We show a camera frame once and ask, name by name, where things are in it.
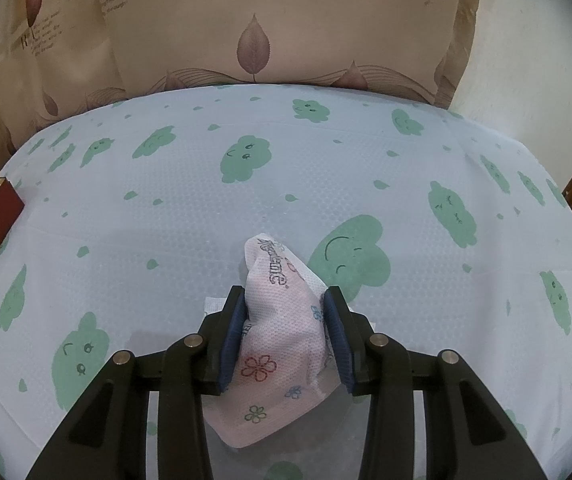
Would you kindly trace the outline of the small floral tissue packet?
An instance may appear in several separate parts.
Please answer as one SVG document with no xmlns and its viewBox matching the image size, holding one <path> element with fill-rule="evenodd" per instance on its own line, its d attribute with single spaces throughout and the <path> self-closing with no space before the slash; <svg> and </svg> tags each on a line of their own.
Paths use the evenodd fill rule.
<svg viewBox="0 0 572 480">
<path fill-rule="evenodd" d="M 285 245 L 246 241 L 248 270 L 238 359 L 230 384 L 204 402 L 208 425 L 231 448 L 269 437 L 340 385 L 324 324 L 326 286 Z"/>
</svg>

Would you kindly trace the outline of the cloud pattern tablecloth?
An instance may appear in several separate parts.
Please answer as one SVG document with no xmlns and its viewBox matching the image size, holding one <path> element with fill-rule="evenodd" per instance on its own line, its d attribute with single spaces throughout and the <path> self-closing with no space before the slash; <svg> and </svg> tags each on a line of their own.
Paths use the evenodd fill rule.
<svg viewBox="0 0 572 480">
<path fill-rule="evenodd" d="M 522 144 L 428 105 L 173 91 L 52 125 L 1 168 L 0 473 L 24 478 L 116 351 L 168 348 L 268 234 L 406 348 L 460 352 L 545 474 L 572 471 L 572 211 Z"/>
</svg>

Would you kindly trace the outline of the leaf pattern beige curtain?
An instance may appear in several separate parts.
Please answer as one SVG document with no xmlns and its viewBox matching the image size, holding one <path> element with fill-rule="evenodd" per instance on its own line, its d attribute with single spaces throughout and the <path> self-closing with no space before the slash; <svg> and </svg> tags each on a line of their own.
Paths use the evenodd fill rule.
<svg viewBox="0 0 572 480">
<path fill-rule="evenodd" d="M 451 104 L 479 0 L 0 0 L 0 170 L 96 107 L 212 84 Z"/>
</svg>

